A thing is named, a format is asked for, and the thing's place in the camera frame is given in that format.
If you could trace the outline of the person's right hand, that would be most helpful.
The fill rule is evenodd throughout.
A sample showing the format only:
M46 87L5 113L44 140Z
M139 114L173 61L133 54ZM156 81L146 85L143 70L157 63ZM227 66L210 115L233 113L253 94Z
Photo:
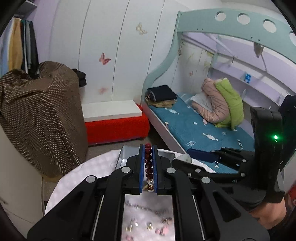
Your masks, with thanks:
M249 214L267 230L285 227L295 221L295 204L287 193L281 202L262 202Z

